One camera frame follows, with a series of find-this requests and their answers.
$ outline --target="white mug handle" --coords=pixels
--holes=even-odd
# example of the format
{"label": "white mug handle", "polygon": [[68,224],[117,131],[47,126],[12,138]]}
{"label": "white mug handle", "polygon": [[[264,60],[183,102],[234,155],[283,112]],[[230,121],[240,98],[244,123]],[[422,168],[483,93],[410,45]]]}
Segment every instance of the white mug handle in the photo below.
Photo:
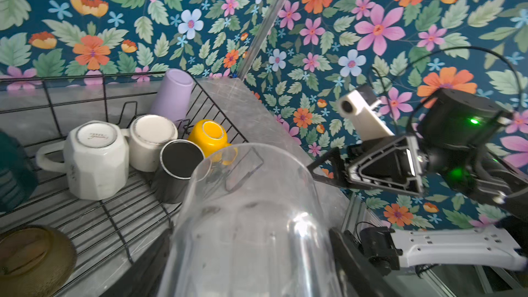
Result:
{"label": "white mug handle", "polygon": [[46,171],[66,173],[66,165],[64,163],[55,162],[46,157],[46,154],[56,152],[64,149],[64,142],[60,141],[52,144],[42,146],[35,154],[36,164]]}

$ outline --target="dark gray tumbler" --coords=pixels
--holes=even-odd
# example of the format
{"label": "dark gray tumbler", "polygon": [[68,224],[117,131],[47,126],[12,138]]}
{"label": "dark gray tumbler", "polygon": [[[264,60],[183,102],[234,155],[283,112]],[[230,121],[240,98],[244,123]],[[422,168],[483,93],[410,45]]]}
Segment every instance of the dark gray tumbler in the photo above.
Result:
{"label": "dark gray tumbler", "polygon": [[159,155],[160,165],[152,180],[154,195],[162,203],[180,203],[194,169],[205,155],[194,142],[183,139],[167,142]]}

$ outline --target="cup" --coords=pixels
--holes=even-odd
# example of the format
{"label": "cup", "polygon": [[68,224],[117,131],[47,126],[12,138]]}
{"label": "cup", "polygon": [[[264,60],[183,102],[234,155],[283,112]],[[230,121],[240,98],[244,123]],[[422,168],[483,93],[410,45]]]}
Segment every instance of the cup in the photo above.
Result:
{"label": "cup", "polygon": [[162,203],[180,203],[194,169],[205,155],[195,143],[183,139],[166,143],[159,155],[160,166],[151,185],[154,195]]}
{"label": "cup", "polygon": [[179,69],[167,70],[150,113],[167,117],[175,124],[184,120],[189,109],[193,85],[193,77],[187,72]]}
{"label": "cup", "polygon": [[130,129],[121,130],[128,137],[130,166],[143,172],[154,172],[160,165],[160,150],[170,140],[178,139],[173,122],[158,115],[138,117]]}
{"label": "cup", "polygon": [[220,124],[211,120],[201,120],[196,123],[188,140],[196,143],[202,149],[205,157],[231,145],[228,142],[226,130]]}
{"label": "cup", "polygon": [[[60,150],[63,163],[45,156]],[[66,141],[41,147],[35,157],[37,165],[44,170],[65,173],[70,192],[81,199],[108,198],[128,178],[128,144],[122,130],[107,122],[83,124],[71,130]]]}
{"label": "cup", "polygon": [[0,212],[26,201],[37,186],[31,161],[19,142],[0,131]]}

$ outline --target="wire rack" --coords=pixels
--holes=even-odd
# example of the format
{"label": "wire rack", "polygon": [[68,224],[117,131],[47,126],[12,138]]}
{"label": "wire rack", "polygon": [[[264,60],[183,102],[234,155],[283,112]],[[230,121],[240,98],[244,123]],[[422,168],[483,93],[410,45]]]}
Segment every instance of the wire rack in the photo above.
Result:
{"label": "wire rack", "polygon": [[[135,117],[148,111],[159,83],[157,87],[152,86],[147,90],[139,88],[137,92],[132,83],[112,85],[106,82],[109,78],[134,75],[138,74],[90,76],[88,78],[98,78],[99,84],[96,87],[91,89],[88,86],[87,89],[74,87],[68,90],[63,87],[49,87],[49,85],[61,79],[79,79],[87,78],[87,76],[0,79],[0,85],[12,82],[42,82],[41,88],[32,90],[30,87],[30,91],[34,93],[27,96],[0,92],[3,93],[3,97],[0,97],[0,103],[4,104],[2,108],[8,108],[0,110],[0,126],[6,133],[17,137],[19,141],[19,136],[28,133],[27,129],[34,131],[32,137],[38,139],[41,138],[37,133],[39,117],[46,114],[51,116],[49,126],[53,127],[52,132],[55,136],[51,135],[44,140],[38,139],[36,142],[22,143],[33,162],[34,153],[40,146],[65,140],[67,135],[64,132],[78,124],[75,117],[77,113],[81,116],[79,117],[81,120],[103,118],[122,128],[127,127]],[[194,124],[199,120],[212,119],[224,126],[230,143],[247,142],[247,139],[222,112],[203,86],[196,80],[195,82],[187,118],[178,125],[180,137],[187,138]],[[68,96],[64,97],[64,94],[70,94],[70,99]],[[39,97],[42,97],[41,102],[36,99]],[[32,105],[20,106],[28,101]],[[97,115],[91,111],[89,114],[84,111],[84,114],[80,114],[79,105],[84,111],[89,106],[103,109],[104,114],[101,112]],[[32,112],[34,115],[31,117],[35,117],[34,119],[29,118]],[[65,114],[70,115],[73,122],[65,122],[63,116]],[[23,128],[19,129],[19,133],[14,132],[11,127],[12,117],[23,122]],[[48,130],[44,134],[49,135],[49,133],[51,132]],[[51,156],[56,156],[60,160],[62,155],[55,153]],[[173,218],[181,205],[162,204],[157,201],[149,188],[152,174],[139,172],[132,168],[130,168],[125,187],[115,196],[101,201],[81,200],[71,195],[64,174],[55,174],[40,168],[36,168],[35,171],[39,177],[36,191],[27,202],[8,213],[0,214],[0,232],[36,224],[55,227],[68,235],[77,250],[77,264],[69,280],[55,295],[67,295],[68,292],[74,294],[72,290],[77,288],[83,293],[76,292],[75,295],[99,295],[108,287],[107,283],[111,284],[116,281],[163,230],[173,227]],[[122,264],[117,266],[117,269],[116,266],[106,265],[110,260],[115,263],[115,259],[122,260]]]}

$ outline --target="wallpaper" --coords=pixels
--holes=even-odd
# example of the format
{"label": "wallpaper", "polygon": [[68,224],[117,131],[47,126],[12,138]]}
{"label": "wallpaper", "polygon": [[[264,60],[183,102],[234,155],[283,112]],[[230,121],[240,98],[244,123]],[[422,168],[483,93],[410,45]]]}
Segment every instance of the wallpaper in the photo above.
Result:
{"label": "wallpaper", "polygon": [[[232,75],[272,0],[0,0],[0,78],[96,76],[148,83],[169,67]],[[102,78],[50,82],[101,85]],[[11,94],[41,82],[2,83]]]}
{"label": "wallpaper", "polygon": [[[447,51],[402,72],[434,50],[461,45],[493,49],[518,70],[522,86],[528,84],[526,0],[288,0],[274,30],[277,44],[267,43],[246,83],[312,158],[332,147],[344,152],[346,145],[361,142],[352,123],[337,114],[335,103],[366,83],[369,74],[379,95],[379,78],[388,88],[379,113],[393,130],[395,120],[403,131],[413,108],[439,87],[488,97],[510,109],[519,104],[514,74],[503,62],[478,51]],[[389,78],[398,75],[391,84]],[[525,93],[520,105],[512,124],[488,148],[526,172]],[[331,167],[323,170],[333,176]],[[450,190],[437,175],[423,182],[425,198],[380,190],[353,192],[386,225],[398,229],[480,227],[506,215]]]}

